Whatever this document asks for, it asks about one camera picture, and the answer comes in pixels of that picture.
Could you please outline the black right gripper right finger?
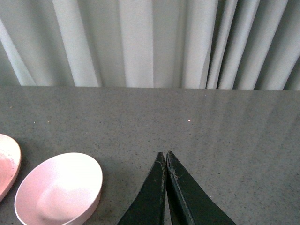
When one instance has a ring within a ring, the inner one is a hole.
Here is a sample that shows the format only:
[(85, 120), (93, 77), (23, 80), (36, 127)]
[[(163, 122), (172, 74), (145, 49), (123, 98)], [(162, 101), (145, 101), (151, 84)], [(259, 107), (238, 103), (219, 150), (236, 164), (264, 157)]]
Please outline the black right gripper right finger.
[(173, 225), (234, 225), (172, 151), (166, 155), (166, 190)]

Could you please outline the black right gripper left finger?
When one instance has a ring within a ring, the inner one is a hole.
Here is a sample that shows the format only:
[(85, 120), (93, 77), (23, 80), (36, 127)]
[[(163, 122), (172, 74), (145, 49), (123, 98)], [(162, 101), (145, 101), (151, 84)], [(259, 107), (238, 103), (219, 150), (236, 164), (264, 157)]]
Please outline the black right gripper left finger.
[(162, 152), (157, 157), (134, 201), (119, 225), (162, 225), (165, 216), (167, 169)]

